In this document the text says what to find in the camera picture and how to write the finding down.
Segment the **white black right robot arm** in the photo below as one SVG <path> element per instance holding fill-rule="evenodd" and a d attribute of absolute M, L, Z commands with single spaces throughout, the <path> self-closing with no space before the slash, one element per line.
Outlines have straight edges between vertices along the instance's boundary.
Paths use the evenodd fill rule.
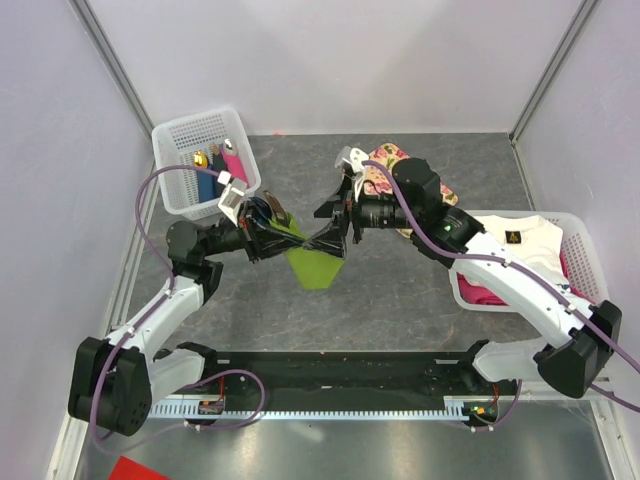
<path fill-rule="evenodd" d="M 458 368 L 465 391 L 477 394 L 501 380 L 527 378 L 540 378 L 574 399 L 592 388 L 618 351 L 617 306 L 608 300 L 592 304 L 527 266 L 473 216 L 444 202 L 440 177 L 424 159 L 409 158 L 387 170 L 347 147 L 336 166 L 342 183 L 314 213 L 329 222 L 305 242 L 306 249 L 344 258 L 348 235 L 360 242 L 366 228 L 409 228 L 423 255 L 488 288 L 541 335 L 540 343 L 482 343 Z"/>

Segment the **silver table knife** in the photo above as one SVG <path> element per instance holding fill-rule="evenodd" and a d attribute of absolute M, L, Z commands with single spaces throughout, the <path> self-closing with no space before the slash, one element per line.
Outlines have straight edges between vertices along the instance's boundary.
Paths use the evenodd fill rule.
<path fill-rule="evenodd" d="M 263 191 L 264 198 L 267 201 L 272 213 L 272 218 L 279 224 L 285 227 L 289 226 L 288 212 L 281 205 L 279 200 L 268 190 Z"/>

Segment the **green paper napkin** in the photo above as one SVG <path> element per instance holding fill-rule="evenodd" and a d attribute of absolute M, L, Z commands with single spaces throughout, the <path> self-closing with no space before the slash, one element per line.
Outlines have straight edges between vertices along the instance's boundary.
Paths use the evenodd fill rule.
<path fill-rule="evenodd" d="M 284 256 L 305 290 L 328 289 L 344 265 L 341 258 L 303 247 L 290 248 Z"/>

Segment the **blue metallic fork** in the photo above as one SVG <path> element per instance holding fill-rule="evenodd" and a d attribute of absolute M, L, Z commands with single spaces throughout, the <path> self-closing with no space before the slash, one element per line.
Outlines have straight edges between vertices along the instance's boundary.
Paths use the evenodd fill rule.
<path fill-rule="evenodd" d="M 264 221 L 270 222 L 273 217 L 273 212 L 271 210 L 268 202 L 258 196 L 253 196 L 250 198 L 252 205 L 254 206 L 257 215 Z"/>

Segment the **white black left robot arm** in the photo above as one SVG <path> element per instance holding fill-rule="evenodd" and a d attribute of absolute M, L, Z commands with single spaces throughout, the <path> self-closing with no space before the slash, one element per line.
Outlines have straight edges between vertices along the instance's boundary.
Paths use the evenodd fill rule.
<path fill-rule="evenodd" d="M 68 413 L 114 433 L 136 433 L 160 400 L 189 385 L 208 393 L 219 382 L 215 350 L 186 342 L 161 348 L 219 287 L 223 265 L 212 256 L 243 250 L 253 261 L 301 246 L 292 215 L 273 201 L 252 197 L 237 219 L 211 226 L 181 220 L 166 235 L 169 276 L 131 320 L 103 339 L 88 337 L 75 356 Z"/>

